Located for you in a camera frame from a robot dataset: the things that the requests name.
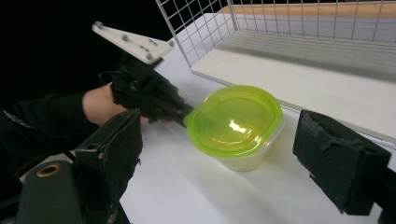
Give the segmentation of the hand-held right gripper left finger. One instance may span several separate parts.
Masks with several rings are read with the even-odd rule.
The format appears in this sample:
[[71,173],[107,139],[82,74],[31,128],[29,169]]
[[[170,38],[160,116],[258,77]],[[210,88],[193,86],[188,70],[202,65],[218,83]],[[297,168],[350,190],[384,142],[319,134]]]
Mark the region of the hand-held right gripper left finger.
[[122,112],[76,149],[84,224],[131,224],[120,198],[140,162],[140,111]]

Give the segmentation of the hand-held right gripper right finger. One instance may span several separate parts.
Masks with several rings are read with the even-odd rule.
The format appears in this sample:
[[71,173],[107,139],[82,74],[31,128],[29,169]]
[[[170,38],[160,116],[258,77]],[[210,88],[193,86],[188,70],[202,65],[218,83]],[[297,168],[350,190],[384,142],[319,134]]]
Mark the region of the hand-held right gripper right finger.
[[389,151],[335,119],[303,110],[292,152],[340,212],[367,216],[376,203],[382,216],[396,217]]

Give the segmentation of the clear container with green lid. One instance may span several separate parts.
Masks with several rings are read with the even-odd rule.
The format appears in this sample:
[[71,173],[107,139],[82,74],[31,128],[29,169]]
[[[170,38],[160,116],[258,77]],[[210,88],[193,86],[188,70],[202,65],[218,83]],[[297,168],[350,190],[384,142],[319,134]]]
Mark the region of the clear container with green lid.
[[238,172],[258,168],[285,125],[276,98],[247,85],[212,92],[183,122],[198,150]]

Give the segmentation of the white wire shelf rack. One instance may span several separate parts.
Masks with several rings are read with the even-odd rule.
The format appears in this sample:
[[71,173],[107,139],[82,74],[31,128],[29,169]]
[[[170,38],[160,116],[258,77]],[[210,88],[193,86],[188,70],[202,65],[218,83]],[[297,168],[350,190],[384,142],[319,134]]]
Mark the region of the white wire shelf rack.
[[191,71],[396,147],[396,0],[155,0]]

